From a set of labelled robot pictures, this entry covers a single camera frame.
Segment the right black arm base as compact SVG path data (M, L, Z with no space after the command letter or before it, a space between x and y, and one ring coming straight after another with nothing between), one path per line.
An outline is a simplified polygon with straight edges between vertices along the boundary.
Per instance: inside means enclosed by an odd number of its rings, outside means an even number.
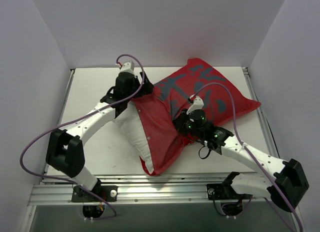
M221 183L210 183L206 185L208 200L239 200L242 196L228 192Z

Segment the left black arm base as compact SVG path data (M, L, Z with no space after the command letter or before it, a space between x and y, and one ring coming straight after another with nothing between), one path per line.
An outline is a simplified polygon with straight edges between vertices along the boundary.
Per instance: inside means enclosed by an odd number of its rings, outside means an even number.
M103 198L107 202L115 202L117 201L118 196L118 187L115 185L101 185L97 189L94 189L92 192ZM73 188L72 202L101 202L100 199L96 198L95 196L89 194L88 192L81 189L80 186L75 186Z

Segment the red printed pillowcase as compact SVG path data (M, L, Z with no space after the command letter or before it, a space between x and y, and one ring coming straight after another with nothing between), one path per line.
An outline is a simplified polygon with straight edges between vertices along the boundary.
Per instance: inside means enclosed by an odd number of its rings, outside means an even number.
M221 126L256 110L261 104L246 98L224 75L193 58L155 83L151 94L133 99L147 141L140 160L151 176L165 172L180 156L195 122Z

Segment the white pillow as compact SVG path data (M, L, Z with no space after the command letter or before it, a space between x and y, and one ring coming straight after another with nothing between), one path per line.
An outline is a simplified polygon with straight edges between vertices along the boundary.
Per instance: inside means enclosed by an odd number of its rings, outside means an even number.
M152 174L154 166L151 151L137 110L132 112L126 109L115 119L115 124L135 148L137 154L144 162L147 172Z

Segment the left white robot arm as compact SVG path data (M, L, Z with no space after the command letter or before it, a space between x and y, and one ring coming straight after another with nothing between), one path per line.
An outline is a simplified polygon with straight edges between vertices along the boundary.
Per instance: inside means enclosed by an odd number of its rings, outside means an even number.
M85 167L85 143L105 124L117 118L131 98L141 97L153 91L153 84L144 72L142 80L132 70L119 72L115 85L100 99L85 117L74 122L71 128L51 132L45 161L54 169L81 185L88 201L100 198L99 180Z

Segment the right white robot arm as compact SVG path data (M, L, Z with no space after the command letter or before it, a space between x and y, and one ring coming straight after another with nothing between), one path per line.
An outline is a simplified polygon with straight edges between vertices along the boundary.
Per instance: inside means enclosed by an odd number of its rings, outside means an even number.
M290 212L298 206L309 189L300 162L295 159L285 161L239 142L231 131L209 122L202 109L190 113L183 109L173 124L179 133L197 139L209 151L232 158L259 174L230 173L222 185L222 192L227 198L234 198L238 194L265 197L277 207Z

